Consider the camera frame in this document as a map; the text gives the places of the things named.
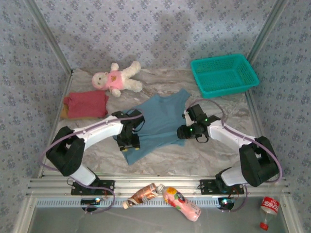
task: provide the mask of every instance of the blue t-shirt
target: blue t-shirt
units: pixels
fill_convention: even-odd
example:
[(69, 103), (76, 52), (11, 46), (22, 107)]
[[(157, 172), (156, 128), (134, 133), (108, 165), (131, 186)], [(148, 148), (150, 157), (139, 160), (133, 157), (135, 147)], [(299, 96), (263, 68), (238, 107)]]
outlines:
[(137, 133), (140, 149), (130, 148), (127, 152), (122, 152), (129, 165), (156, 148), (169, 144), (184, 145), (185, 140), (177, 137), (177, 129), (186, 124), (182, 114), (189, 97), (190, 94), (185, 89), (181, 89), (179, 92), (166, 97), (155, 94), (144, 103), (133, 107), (133, 109), (138, 108), (143, 111), (145, 123), (144, 125), (141, 123), (136, 128), (136, 130), (141, 128)]

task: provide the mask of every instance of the metal bar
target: metal bar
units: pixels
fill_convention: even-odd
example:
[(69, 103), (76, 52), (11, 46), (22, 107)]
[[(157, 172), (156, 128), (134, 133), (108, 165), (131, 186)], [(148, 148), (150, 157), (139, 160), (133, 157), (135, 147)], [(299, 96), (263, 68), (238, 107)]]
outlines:
[(61, 66), (65, 70), (67, 74), (71, 73), (70, 65), (68, 64), (62, 50), (60, 49), (56, 39), (51, 32), (49, 26), (47, 25), (42, 13), (40, 12), (37, 4), (34, 0), (24, 0), (25, 4), (27, 5), (30, 13), (34, 17), (35, 21), (37, 22), (39, 28), (41, 29), (43, 35), (45, 36), (46, 40), (50, 44), (53, 52), (55, 53), (57, 59), (59, 60)]
[(245, 93), (247, 106), (251, 115), (251, 120), (254, 127), (254, 133), (256, 137), (265, 136), (262, 122), (255, 104), (254, 97), (252, 93), (248, 90)]
[(35, 211), (36, 198), (25, 198), (22, 207), (19, 210), (17, 221), (15, 223), (14, 233), (27, 233)]
[[(39, 198), (36, 202), (37, 208), (77, 208), (86, 207), (87, 204), (81, 205), (82, 198)], [(122, 202), (127, 200), (127, 198), (116, 198), (113, 207), (123, 208)], [(194, 204), (199, 207), (219, 207), (218, 198), (188, 198)], [(113, 198), (107, 198), (100, 201), (97, 207), (108, 207), (111, 205)], [(140, 205), (134, 205), (133, 208), (145, 208), (145, 207), (170, 207), (170, 205), (163, 198), (154, 198), (148, 202), (142, 203)]]
[(297, 214), (292, 196), (281, 197), (282, 211), (290, 233), (303, 233), (301, 220)]
[(252, 65), (253, 62), (256, 60), (260, 50), (262, 49), (264, 43), (266, 42), (270, 32), (274, 28), (276, 22), (278, 21), (280, 15), (282, 14), (283, 10), (285, 9), (289, 0), (276, 0), (265, 24), (263, 25), (260, 33), (256, 41), (251, 48), (247, 60)]
[[(182, 192), (186, 197), (224, 197), (226, 195), (201, 195), (201, 190), (197, 187), (202, 179), (214, 179), (210, 176), (99, 176), (101, 180), (115, 180), (115, 195), (116, 197), (130, 197), (137, 190), (149, 185), (150, 183), (155, 183), (159, 185), (162, 183), (165, 186), (173, 186)], [(44, 176), (41, 179), (32, 179), (29, 183), (28, 189), (26, 190), (27, 196), (32, 197), (67, 197), (71, 198), (71, 186), (67, 184), (67, 178), (61, 175), (54, 176)], [(283, 192), (289, 195), (290, 192), (287, 187), (286, 180), (283, 179), (279, 185), (283, 186)], [(269, 188), (268, 183), (263, 183), (259, 187), (252, 187), (248, 185), (248, 192), (251, 197), (264, 196)]]

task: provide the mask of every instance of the teddy bear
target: teddy bear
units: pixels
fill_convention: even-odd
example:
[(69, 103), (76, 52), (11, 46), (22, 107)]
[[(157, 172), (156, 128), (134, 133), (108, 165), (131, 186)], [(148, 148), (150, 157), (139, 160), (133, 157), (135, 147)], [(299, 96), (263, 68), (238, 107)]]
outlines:
[(92, 85), (97, 90), (109, 90), (114, 97), (120, 97), (122, 90), (139, 92), (142, 90), (142, 83), (130, 79), (141, 69), (138, 61), (133, 61), (130, 67), (119, 71), (117, 63), (111, 64), (110, 72), (99, 72), (94, 74)]

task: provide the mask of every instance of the gray floor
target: gray floor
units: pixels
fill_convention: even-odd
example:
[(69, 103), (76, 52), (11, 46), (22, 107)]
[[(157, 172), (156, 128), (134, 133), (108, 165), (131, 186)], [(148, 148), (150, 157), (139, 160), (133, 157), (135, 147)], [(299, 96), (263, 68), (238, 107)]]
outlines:
[[(196, 222), (187, 220), (178, 210), (170, 207), (114, 208), (97, 215), (86, 215), (80, 208), (40, 208), (35, 212), (29, 233), (261, 233), (264, 232), (259, 227), (261, 201), (262, 198), (249, 198), (247, 205), (235, 213), (205, 208)], [(288, 232), (282, 216), (280, 211), (271, 222), (269, 232)]]

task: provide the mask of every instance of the bottle cap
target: bottle cap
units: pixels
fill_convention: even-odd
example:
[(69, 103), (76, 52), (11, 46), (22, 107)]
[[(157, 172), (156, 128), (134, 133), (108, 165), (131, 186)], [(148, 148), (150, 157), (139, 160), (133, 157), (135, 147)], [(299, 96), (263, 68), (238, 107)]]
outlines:
[(124, 209), (127, 209), (127, 208), (128, 208), (128, 204), (127, 204), (126, 201), (124, 201), (122, 205), (123, 205), (123, 208), (124, 208)]
[(267, 231), (269, 226), (263, 222), (260, 223), (260, 228), (262, 228), (263, 230)]
[(163, 184), (160, 184), (157, 188), (156, 188), (156, 191), (158, 193), (162, 192), (162, 190), (164, 189), (164, 185)]

